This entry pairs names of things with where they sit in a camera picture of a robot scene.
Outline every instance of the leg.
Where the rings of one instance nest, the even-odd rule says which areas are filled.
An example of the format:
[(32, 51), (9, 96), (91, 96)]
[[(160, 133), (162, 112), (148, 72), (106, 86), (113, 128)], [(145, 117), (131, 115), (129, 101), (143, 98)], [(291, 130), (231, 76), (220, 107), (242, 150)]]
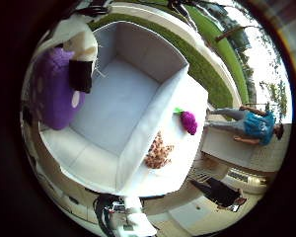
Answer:
[(234, 120), (240, 120), (243, 119), (248, 111), (239, 111), (239, 109), (230, 109), (230, 108), (225, 108), (225, 109), (217, 109), (214, 111), (209, 111), (211, 115), (223, 115), (223, 116), (228, 116)]
[(195, 187), (197, 187), (199, 190), (201, 190), (201, 192), (204, 193), (204, 195), (206, 197), (211, 196), (212, 190), (211, 190), (210, 187), (205, 186), (205, 185), (203, 185), (203, 184), (201, 184), (201, 183), (199, 183), (199, 182), (197, 182), (195, 180), (191, 180), (190, 183), (193, 184)]
[(222, 186), (222, 183), (218, 180), (215, 180), (213, 178), (210, 178), (209, 180), (206, 181), (206, 183), (214, 190), (216, 188), (219, 188)]
[(220, 130), (226, 130), (238, 135), (246, 135), (245, 125), (242, 120), (238, 121), (207, 121), (205, 126)]

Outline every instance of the magenta object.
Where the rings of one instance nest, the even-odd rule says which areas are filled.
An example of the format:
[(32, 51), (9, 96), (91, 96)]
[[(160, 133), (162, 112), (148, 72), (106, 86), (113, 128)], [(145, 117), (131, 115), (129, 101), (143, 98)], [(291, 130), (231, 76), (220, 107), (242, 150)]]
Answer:
[(194, 114), (190, 112), (181, 112), (181, 122), (189, 134), (196, 134), (197, 122), (195, 120)]

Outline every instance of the person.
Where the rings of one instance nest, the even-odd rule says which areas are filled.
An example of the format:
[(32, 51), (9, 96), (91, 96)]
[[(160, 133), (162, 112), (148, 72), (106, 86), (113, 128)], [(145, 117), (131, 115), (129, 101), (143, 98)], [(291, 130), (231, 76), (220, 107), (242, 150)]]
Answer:
[(260, 111), (248, 106), (240, 106), (238, 109), (207, 110), (210, 115), (225, 115), (235, 121), (207, 120), (205, 127), (214, 127), (236, 133), (235, 141), (251, 145), (267, 145), (275, 134), (281, 139), (284, 127), (282, 123), (275, 124), (275, 118), (270, 111)]
[(196, 180), (191, 180), (190, 182), (202, 191), (208, 199), (215, 202), (218, 209), (231, 210), (233, 205), (242, 205), (247, 201), (241, 189), (234, 190), (213, 178), (206, 181), (209, 186)]

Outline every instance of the sidewalk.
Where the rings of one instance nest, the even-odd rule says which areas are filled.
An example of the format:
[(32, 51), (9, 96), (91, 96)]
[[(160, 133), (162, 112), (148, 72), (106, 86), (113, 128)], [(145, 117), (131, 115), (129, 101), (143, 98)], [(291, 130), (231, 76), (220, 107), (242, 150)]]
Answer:
[(163, 26), (168, 30), (171, 30), (173, 33), (186, 40), (202, 56), (206, 58), (206, 60), (214, 67), (215, 71), (224, 80), (227, 88), (231, 92), (233, 98), (233, 107), (239, 107), (242, 104), (236, 84), (225, 63), (219, 56), (217, 56), (213, 51), (205, 46), (201, 36), (188, 24), (168, 13), (149, 6), (132, 3), (112, 3), (111, 5), (112, 13), (126, 14), (134, 17), (144, 18), (148, 21)]

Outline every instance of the jeans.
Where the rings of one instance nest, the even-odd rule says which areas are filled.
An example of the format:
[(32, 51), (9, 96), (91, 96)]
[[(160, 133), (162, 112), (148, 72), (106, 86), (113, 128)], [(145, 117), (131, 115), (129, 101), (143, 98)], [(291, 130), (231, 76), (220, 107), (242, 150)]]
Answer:
[(217, 109), (210, 112), (211, 115), (228, 116), (235, 121), (213, 121), (209, 120), (207, 126), (230, 131), (239, 135), (246, 135), (245, 119), (248, 111), (239, 111), (239, 109)]

